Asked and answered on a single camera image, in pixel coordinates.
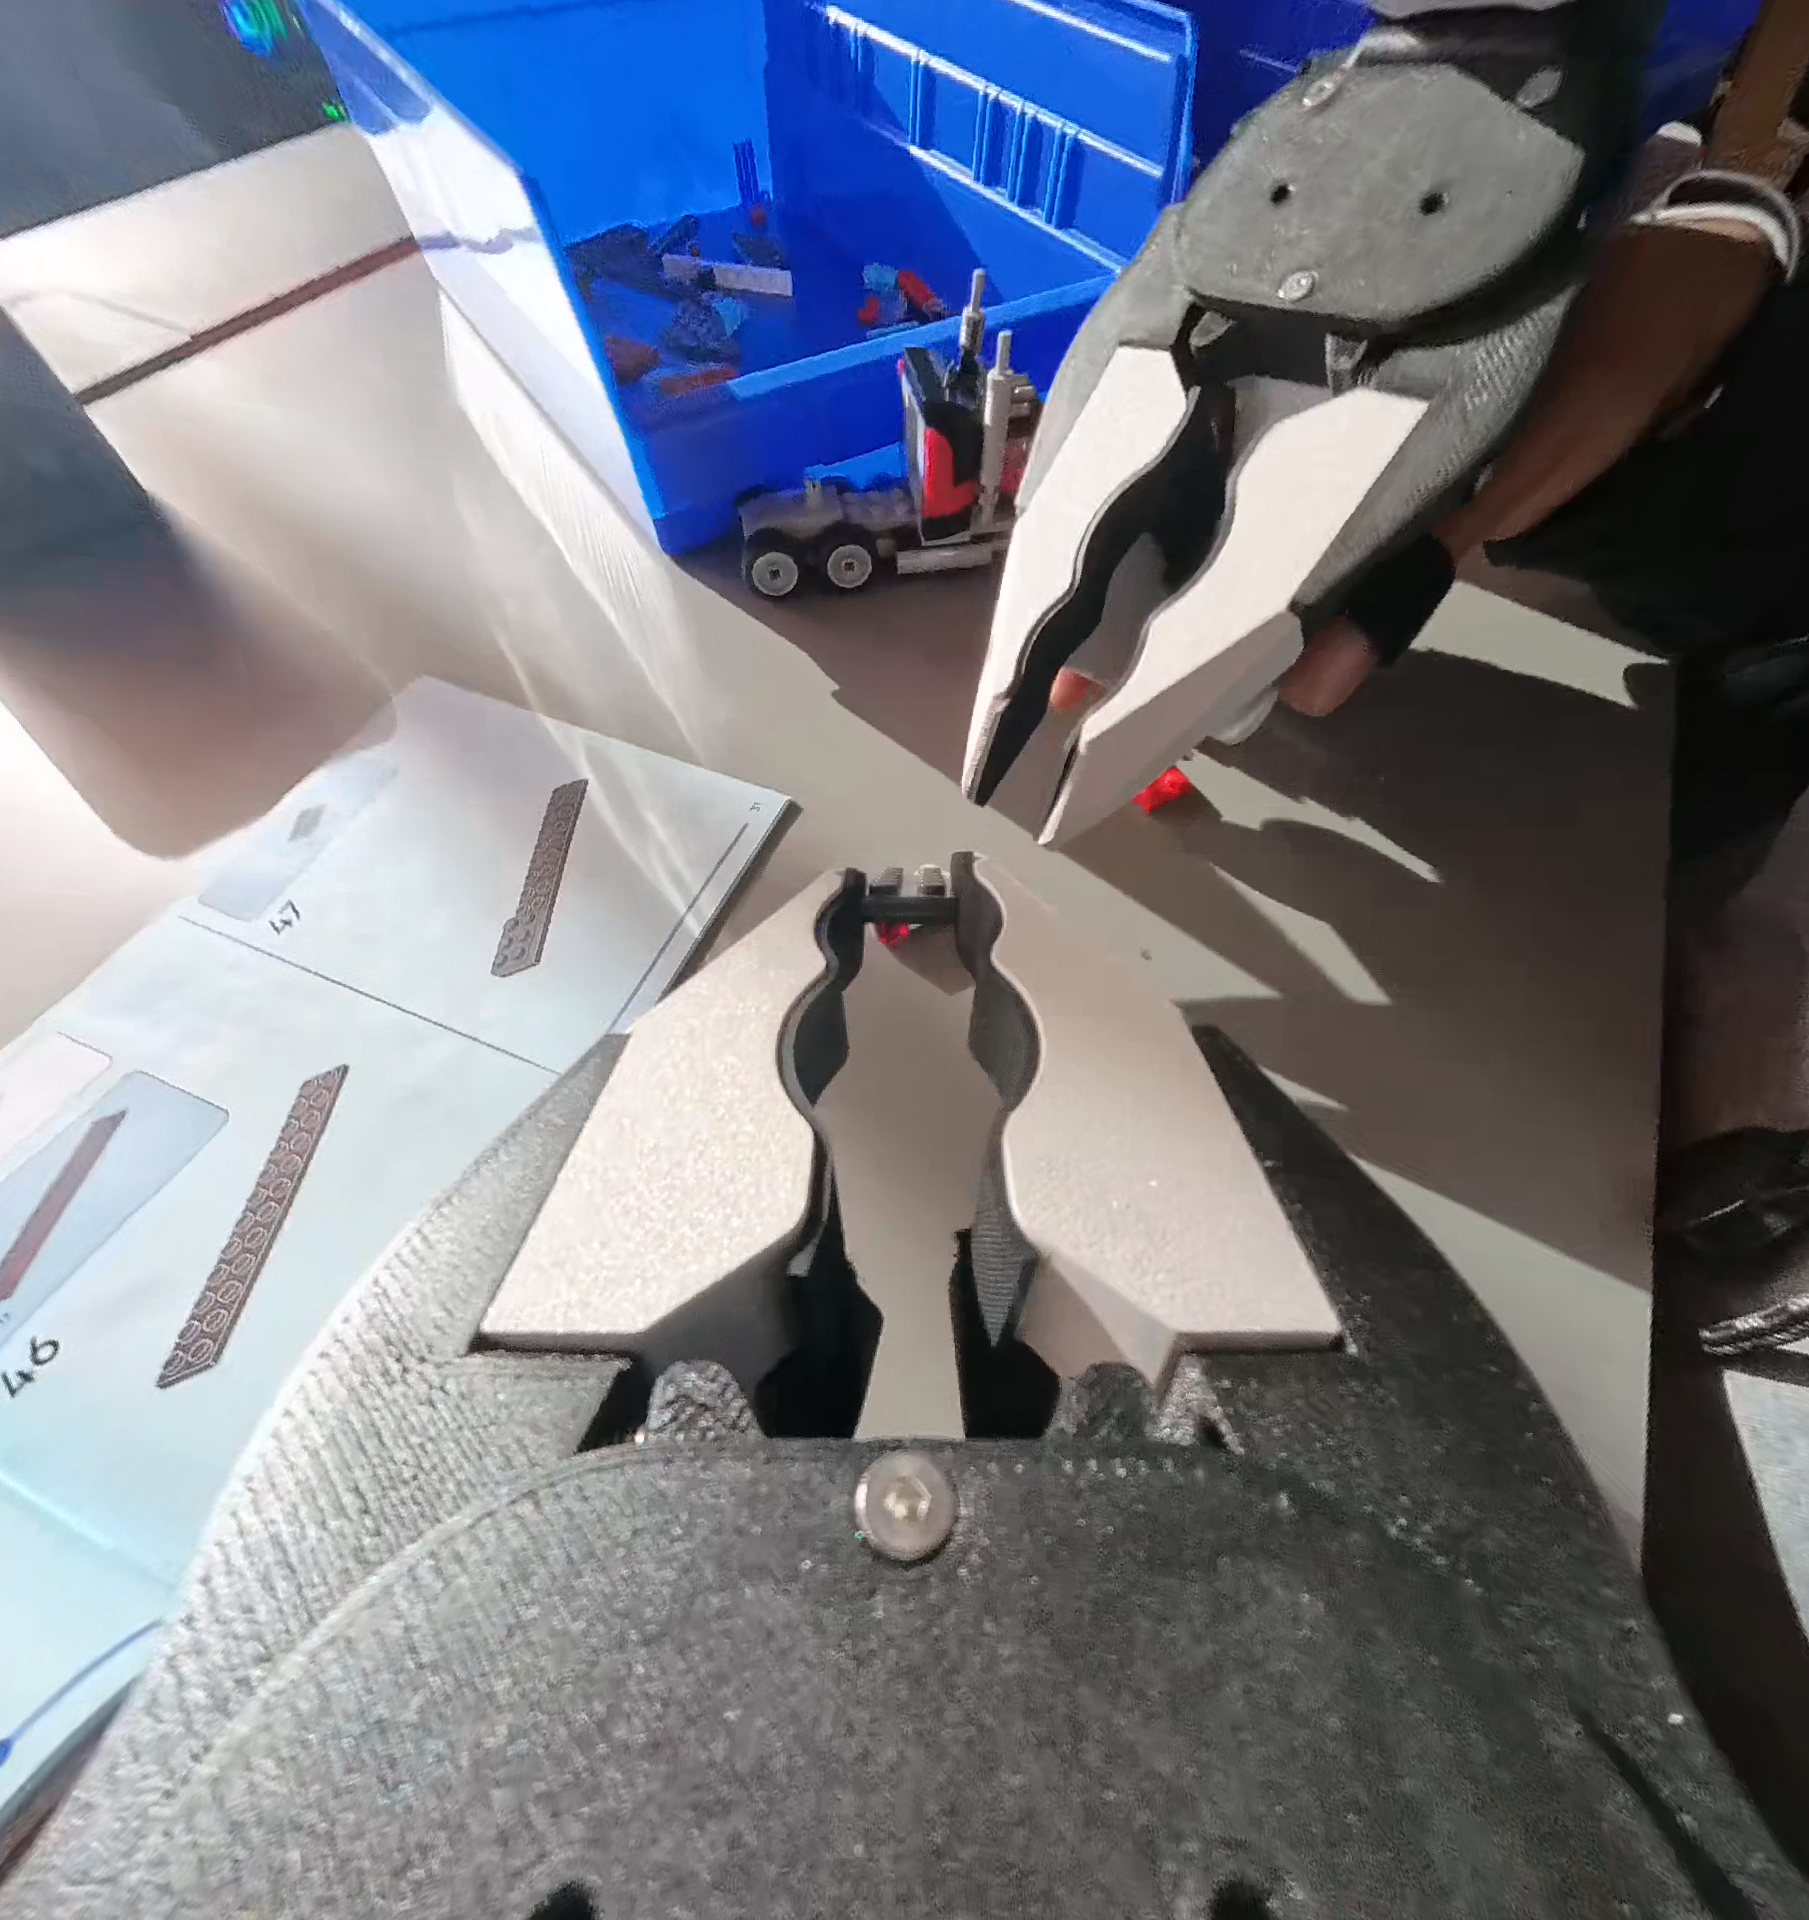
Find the light blue instruction booklet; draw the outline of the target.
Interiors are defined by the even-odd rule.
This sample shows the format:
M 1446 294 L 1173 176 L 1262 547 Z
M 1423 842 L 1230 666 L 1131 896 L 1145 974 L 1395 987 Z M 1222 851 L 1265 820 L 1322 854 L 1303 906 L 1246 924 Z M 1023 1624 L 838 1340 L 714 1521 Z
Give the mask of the light blue instruction booklet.
M 421 680 L 0 1051 L 0 1844 L 342 1296 L 692 969 L 796 811 Z

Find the grey desk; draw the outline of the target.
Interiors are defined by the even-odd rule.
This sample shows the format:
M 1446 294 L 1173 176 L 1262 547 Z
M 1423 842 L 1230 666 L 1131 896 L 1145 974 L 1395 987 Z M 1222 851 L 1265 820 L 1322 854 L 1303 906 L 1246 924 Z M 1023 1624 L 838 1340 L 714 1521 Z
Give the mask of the grey desk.
M 988 579 L 760 601 L 665 556 L 440 294 L 367 142 L 0 242 L 0 313 L 151 516 L 0 571 L 0 1051 L 421 680 L 771 787 L 742 935 L 975 845 L 1131 947 L 1459 1261 L 1642 1512 L 1663 698 L 1459 587 L 1321 753 L 1268 726 L 1066 850 L 957 793 Z

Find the black red toy brick truck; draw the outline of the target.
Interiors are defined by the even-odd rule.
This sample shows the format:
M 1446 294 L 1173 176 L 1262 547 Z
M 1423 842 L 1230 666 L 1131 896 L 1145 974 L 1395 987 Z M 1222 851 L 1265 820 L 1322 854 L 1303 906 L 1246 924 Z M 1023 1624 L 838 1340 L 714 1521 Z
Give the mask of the black red toy brick truck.
M 897 355 L 897 398 L 900 480 L 817 473 L 739 501 L 751 592 L 781 601 L 817 580 L 850 595 L 885 571 L 975 571 L 1005 553 L 1042 403 L 1014 367 L 1014 330 L 987 337 L 982 267 L 972 271 L 957 347 Z

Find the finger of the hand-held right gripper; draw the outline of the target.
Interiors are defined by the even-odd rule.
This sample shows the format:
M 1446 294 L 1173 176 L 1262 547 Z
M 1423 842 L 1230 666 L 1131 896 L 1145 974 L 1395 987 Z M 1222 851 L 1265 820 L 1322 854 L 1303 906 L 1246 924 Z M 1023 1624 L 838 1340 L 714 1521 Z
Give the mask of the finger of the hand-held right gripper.
M 1078 726 L 1039 841 L 1063 842 L 1131 802 L 1203 740 L 1239 743 L 1303 652 L 1298 590 L 1426 403 L 1388 389 L 1234 389 L 1222 529 L 1149 617 L 1122 675 Z
M 1063 666 L 1107 690 L 1131 666 L 1166 595 L 1157 522 L 1192 419 L 1173 355 L 1118 344 L 1046 461 L 1031 461 L 966 735 L 967 799 L 996 799 Z

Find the person's right hand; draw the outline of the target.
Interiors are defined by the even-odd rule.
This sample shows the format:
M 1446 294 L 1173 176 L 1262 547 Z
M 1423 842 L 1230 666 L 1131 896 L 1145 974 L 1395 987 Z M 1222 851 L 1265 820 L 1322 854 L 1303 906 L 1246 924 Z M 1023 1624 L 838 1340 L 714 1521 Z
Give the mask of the person's right hand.
M 1513 538 L 1602 477 L 1689 395 L 1791 277 L 1802 222 L 1788 198 L 1741 198 L 1707 178 L 1701 203 L 1666 203 L 1611 227 L 1593 252 L 1522 426 L 1434 538 L 1447 562 Z

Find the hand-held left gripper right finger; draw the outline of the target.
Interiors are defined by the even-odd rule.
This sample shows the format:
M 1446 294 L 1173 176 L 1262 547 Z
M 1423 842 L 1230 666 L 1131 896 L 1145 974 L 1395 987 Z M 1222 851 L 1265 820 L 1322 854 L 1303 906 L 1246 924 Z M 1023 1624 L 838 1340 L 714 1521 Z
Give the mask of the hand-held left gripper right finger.
M 1000 1099 L 966 1261 L 991 1363 L 1057 1381 L 1334 1349 L 1343 1324 L 1194 1027 L 1006 868 L 951 862 L 967 1050 Z

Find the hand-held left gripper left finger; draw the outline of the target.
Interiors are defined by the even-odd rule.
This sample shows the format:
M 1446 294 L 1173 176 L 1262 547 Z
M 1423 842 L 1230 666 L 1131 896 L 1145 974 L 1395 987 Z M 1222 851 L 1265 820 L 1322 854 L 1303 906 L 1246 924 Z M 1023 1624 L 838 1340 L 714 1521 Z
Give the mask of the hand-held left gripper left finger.
M 866 1294 L 817 1123 L 865 947 L 866 875 L 832 871 L 616 1033 L 483 1343 L 649 1376 L 714 1363 L 751 1403 L 866 1397 Z

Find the wooden plank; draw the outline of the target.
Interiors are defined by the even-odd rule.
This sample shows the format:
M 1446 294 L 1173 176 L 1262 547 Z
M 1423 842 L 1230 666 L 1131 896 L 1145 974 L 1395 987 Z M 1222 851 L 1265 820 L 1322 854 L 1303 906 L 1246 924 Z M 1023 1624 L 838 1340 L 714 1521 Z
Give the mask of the wooden plank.
M 1710 166 L 1754 169 L 1768 161 L 1806 66 L 1809 2 L 1762 2 L 1710 119 Z

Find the black computer with coloured lights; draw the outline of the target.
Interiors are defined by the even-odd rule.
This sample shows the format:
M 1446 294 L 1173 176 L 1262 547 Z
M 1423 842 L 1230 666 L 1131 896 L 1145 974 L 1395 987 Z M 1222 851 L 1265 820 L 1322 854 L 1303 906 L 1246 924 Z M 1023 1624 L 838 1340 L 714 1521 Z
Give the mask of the black computer with coloured lights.
M 342 119 L 298 2 L 0 2 L 0 239 Z

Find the long black toy brick plate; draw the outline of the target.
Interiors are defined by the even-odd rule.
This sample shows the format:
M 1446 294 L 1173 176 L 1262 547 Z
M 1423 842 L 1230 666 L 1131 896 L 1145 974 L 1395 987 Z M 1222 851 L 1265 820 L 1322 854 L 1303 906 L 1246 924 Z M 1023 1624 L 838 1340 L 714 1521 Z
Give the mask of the long black toy brick plate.
M 927 927 L 957 927 L 966 901 L 966 872 L 957 868 L 918 865 L 918 868 L 888 868 L 871 875 L 860 875 L 851 887 L 850 906 L 856 908 L 857 924 L 878 929 L 878 939 L 890 939 L 885 929 L 927 929 Z

